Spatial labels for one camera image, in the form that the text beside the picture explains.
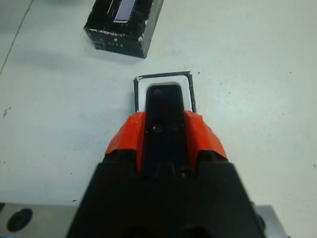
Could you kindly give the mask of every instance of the white border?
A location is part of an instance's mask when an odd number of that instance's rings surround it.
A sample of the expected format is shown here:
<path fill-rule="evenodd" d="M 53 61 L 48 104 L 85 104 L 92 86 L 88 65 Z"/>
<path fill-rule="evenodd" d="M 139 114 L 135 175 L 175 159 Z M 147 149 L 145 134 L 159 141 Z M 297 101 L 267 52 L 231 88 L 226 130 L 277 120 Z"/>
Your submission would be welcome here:
<path fill-rule="evenodd" d="M 192 110 L 192 100 L 190 97 L 189 82 L 185 75 L 157 77 L 157 78 L 143 78 L 138 82 L 138 112 L 146 111 L 146 96 L 147 91 L 151 86 L 155 85 L 178 85 L 182 90 L 184 110 Z"/>

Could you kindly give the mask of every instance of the black rectangular slot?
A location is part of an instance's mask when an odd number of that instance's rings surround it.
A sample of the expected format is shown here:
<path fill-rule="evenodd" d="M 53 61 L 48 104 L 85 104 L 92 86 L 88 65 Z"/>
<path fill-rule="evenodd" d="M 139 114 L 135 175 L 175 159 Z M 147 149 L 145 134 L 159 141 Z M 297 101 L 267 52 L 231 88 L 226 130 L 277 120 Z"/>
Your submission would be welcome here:
<path fill-rule="evenodd" d="M 157 85 L 147 90 L 142 173 L 155 175 L 162 162 L 175 169 L 187 165 L 184 106 L 178 85 Z"/>

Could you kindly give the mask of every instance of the metal plate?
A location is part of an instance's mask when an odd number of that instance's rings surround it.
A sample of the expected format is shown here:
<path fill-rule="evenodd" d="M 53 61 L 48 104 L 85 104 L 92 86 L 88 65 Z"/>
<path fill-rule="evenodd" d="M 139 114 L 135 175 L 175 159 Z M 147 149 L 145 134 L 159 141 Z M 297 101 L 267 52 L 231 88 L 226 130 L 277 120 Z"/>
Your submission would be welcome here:
<path fill-rule="evenodd" d="M 20 231 L 9 232 L 9 219 L 24 208 L 33 211 L 31 221 Z M 271 206 L 256 206 L 255 210 L 264 219 L 267 238 L 288 237 Z M 0 238 L 64 238 L 76 211 L 74 206 L 5 204 L 0 211 Z"/>

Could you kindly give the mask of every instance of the white table surface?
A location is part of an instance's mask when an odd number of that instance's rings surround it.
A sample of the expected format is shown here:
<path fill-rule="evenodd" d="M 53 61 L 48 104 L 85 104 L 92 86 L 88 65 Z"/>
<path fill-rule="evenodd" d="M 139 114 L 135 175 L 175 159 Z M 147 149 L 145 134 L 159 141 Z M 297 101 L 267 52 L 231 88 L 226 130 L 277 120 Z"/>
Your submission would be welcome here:
<path fill-rule="evenodd" d="M 2 57 L 30 1 L 13 2 L 0 0 Z M 315 238 L 317 1 L 165 0 L 147 59 L 94 49 L 93 2 L 34 0 L 23 22 L 0 75 L 0 201 L 78 205 L 134 111 L 132 79 L 191 70 L 250 198 Z"/>

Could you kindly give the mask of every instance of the red plastic part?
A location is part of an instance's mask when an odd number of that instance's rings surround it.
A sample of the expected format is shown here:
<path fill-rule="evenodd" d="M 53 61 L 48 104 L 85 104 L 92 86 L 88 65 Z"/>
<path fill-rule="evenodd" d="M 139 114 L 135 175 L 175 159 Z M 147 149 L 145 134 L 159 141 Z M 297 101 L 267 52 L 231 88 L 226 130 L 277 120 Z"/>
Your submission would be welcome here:
<path fill-rule="evenodd" d="M 196 167 L 198 153 L 202 150 L 212 150 L 227 159 L 224 148 L 203 117 L 191 111 L 184 111 L 187 152 L 189 165 Z"/>
<path fill-rule="evenodd" d="M 145 112 L 134 113 L 129 116 L 128 120 L 125 122 L 125 124 L 123 124 L 118 133 L 111 140 L 106 150 L 106 154 L 109 154 L 114 150 L 136 150 L 138 172 L 141 171 L 142 167 L 145 116 Z"/>

